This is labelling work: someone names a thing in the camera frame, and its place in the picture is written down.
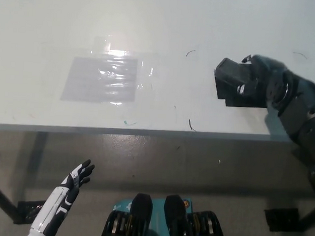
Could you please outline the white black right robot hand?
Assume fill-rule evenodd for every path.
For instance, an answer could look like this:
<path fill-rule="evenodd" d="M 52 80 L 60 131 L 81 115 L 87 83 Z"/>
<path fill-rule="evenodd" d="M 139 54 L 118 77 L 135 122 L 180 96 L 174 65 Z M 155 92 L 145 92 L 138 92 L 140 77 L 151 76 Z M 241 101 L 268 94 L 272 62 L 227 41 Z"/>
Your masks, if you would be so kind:
<path fill-rule="evenodd" d="M 242 64 L 249 66 L 250 80 L 238 86 L 237 93 L 240 96 L 270 103 L 283 100 L 287 90 L 287 67 L 284 63 L 259 54 L 250 54 L 242 60 Z"/>

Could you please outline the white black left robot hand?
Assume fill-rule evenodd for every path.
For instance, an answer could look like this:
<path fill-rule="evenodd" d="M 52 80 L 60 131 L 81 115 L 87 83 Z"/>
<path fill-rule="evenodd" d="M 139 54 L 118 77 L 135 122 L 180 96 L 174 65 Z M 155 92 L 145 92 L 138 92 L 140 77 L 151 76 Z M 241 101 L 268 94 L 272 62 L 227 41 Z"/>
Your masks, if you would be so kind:
<path fill-rule="evenodd" d="M 78 165 L 57 186 L 34 219 L 27 236 L 55 236 L 83 184 L 90 181 L 95 166 L 90 159 Z"/>

